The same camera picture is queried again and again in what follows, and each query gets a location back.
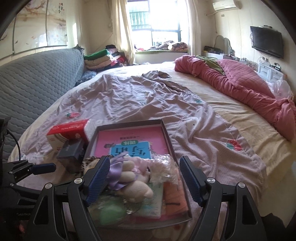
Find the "black wall television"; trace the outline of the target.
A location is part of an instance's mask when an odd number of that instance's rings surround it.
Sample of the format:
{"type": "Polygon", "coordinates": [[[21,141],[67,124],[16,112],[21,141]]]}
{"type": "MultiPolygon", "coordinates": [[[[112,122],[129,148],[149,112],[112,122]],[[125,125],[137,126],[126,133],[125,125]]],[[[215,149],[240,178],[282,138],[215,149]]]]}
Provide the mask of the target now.
{"type": "Polygon", "coordinates": [[[284,43],[281,32],[266,27],[250,27],[253,49],[277,58],[284,58],[284,43]]]}

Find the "dark picture frame tray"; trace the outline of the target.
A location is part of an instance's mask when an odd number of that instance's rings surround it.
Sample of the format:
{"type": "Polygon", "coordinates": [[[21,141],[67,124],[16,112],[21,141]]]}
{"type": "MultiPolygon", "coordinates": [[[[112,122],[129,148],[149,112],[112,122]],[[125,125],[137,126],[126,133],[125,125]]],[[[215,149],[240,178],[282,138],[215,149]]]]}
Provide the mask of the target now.
{"type": "Polygon", "coordinates": [[[184,181],[162,120],[97,127],[85,167],[93,167],[102,156],[110,159],[107,185],[89,206],[97,227],[150,230],[191,220],[184,181]]]}

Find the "green item plastic bag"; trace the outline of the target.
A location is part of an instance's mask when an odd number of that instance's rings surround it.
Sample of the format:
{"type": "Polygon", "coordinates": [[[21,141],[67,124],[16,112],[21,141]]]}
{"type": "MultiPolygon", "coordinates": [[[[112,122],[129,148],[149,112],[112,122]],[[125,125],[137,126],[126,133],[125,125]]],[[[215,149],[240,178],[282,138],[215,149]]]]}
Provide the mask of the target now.
{"type": "Polygon", "coordinates": [[[104,194],[88,207],[88,211],[95,227],[135,227],[135,214],[143,203],[144,201],[130,202],[123,196],[104,194]]]}

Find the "cream window curtain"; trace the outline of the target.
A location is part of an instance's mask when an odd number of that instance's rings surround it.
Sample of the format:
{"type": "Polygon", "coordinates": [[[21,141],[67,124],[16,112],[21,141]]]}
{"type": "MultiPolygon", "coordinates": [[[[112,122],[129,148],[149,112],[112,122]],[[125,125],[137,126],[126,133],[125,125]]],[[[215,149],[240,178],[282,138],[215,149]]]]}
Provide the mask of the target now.
{"type": "Polygon", "coordinates": [[[135,62],[135,48],[132,41],[132,25],[127,1],[112,0],[110,5],[110,19],[115,46],[125,54],[129,65],[135,62]]]}

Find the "pink quilted pillow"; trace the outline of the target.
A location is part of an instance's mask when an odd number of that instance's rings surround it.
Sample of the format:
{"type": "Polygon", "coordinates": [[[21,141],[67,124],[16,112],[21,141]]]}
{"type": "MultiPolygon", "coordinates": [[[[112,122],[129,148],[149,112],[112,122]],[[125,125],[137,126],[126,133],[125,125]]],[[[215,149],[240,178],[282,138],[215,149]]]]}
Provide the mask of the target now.
{"type": "Polygon", "coordinates": [[[217,60],[217,63],[225,76],[236,86],[275,98],[267,83],[248,65],[230,59],[217,60]]]}

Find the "leopard print cloth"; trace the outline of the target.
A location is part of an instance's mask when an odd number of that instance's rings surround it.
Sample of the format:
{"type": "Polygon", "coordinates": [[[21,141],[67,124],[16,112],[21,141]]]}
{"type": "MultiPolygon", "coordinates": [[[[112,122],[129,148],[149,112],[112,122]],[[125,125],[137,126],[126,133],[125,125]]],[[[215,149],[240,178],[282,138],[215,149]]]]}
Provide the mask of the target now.
{"type": "Polygon", "coordinates": [[[89,169],[94,168],[99,160],[100,158],[95,156],[84,159],[80,168],[81,175],[84,176],[89,169]]]}

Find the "purple dressed plush bunny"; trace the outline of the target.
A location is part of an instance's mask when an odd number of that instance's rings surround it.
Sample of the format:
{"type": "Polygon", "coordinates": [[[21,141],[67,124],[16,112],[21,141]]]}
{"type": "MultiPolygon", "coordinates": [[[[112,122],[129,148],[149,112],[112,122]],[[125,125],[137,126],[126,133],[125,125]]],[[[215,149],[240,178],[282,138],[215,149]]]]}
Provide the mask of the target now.
{"type": "Polygon", "coordinates": [[[132,157],[123,152],[111,158],[107,175],[108,188],[115,195],[123,196],[130,202],[141,202],[153,198],[149,187],[149,161],[141,157],[132,157]]]}

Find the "clothes pile on windowsill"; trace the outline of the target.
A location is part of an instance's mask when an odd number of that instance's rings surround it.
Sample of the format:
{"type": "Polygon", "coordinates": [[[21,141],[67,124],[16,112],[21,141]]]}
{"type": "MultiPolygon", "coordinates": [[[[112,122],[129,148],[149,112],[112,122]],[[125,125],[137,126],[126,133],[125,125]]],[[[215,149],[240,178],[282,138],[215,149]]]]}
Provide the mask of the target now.
{"type": "Polygon", "coordinates": [[[134,46],[136,51],[171,51],[171,52],[182,52],[187,53],[188,45],[184,42],[174,42],[174,41],[166,41],[162,44],[158,44],[157,46],[151,46],[148,48],[140,48],[139,46],[134,46]]]}

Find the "white drawer cabinet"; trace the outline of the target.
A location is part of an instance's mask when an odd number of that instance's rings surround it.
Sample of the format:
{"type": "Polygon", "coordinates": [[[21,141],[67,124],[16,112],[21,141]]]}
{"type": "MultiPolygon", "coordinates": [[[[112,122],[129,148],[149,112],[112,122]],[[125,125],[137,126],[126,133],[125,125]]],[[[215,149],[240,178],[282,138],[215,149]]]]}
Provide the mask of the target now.
{"type": "Polygon", "coordinates": [[[275,82],[278,80],[284,80],[284,74],[275,68],[259,63],[257,74],[268,82],[275,82]]]}

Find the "grey quilted headboard cover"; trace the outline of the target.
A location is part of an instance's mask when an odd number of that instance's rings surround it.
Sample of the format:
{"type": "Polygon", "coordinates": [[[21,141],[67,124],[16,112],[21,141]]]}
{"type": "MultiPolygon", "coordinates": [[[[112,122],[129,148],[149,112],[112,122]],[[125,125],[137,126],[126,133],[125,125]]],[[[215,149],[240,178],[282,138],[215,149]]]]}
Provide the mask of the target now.
{"type": "Polygon", "coordinates": [[[15,139],[82,77],[83,52],[79,46],[44,51],[1,66],[1,116],[10,117],[15,139]]]}

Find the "white air conditioner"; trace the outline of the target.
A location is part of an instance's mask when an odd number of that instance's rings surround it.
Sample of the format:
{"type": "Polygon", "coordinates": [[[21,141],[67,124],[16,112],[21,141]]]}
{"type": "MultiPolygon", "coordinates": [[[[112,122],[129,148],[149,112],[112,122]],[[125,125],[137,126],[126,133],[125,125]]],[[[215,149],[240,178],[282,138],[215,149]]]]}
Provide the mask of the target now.
{"type": "Polygon", "coordinates": [[[215,11],[221,11],[221,10],[233,9],[233,8],[240,9],[239,2],[236,1],[236,0],[213,1],[212,5],[213,5],[213,8],[214,8],[215,11]]]}

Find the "pink red rolled duvet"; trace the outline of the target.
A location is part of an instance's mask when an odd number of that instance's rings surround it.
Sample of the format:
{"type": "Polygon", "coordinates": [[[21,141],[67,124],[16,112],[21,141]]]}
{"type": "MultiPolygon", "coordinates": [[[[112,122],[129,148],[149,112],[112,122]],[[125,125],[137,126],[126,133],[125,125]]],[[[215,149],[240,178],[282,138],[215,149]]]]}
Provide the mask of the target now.
{"type": "Polygon", "coordinates": [[[175,60],[175,71],[191,74],[219,92],[247,105],[288,141],[295,139],[295,104],[288,98],[270,98],[253,90],[238,87],[226,76],[217,60],[183,55],[175,60]]]}

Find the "stack of folded blankets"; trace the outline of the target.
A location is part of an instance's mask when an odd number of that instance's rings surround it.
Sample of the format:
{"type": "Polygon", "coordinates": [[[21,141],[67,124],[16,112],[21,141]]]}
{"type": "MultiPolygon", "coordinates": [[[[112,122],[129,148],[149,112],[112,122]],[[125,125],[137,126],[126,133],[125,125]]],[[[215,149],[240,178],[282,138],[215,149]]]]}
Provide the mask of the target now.
{"type": "Polygon", "coordinates": [[[84,63],[88,70],[102,72],[126,66],[128,65],[128,59],[123,52],[119,52],[115,45],[106,45],[103,50],[85,55],[84,63]]]}

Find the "pink blue book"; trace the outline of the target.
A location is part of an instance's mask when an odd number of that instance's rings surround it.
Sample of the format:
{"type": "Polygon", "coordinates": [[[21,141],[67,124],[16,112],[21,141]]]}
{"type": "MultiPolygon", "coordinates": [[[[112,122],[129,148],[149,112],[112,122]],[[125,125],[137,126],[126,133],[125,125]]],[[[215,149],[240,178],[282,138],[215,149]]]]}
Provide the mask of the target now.
{"type": "Polygon", "coordinates": [[[138,126],[98,132],[94,156],[117,156],[123,152],[143,159],[170,153],[161,126],[138,126]]]}

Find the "dark grey small box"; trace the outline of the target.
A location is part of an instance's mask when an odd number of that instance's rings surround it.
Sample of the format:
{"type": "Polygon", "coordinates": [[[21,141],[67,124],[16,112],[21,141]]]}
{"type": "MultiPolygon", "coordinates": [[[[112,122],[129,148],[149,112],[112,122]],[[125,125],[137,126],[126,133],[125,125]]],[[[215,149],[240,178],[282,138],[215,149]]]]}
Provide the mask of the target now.
{"type": "Polygon", "coordinates": [[[69,173],[78,173],[84,158],[85,147],[82,138],[67,140],[56,158],[69,173]]]}

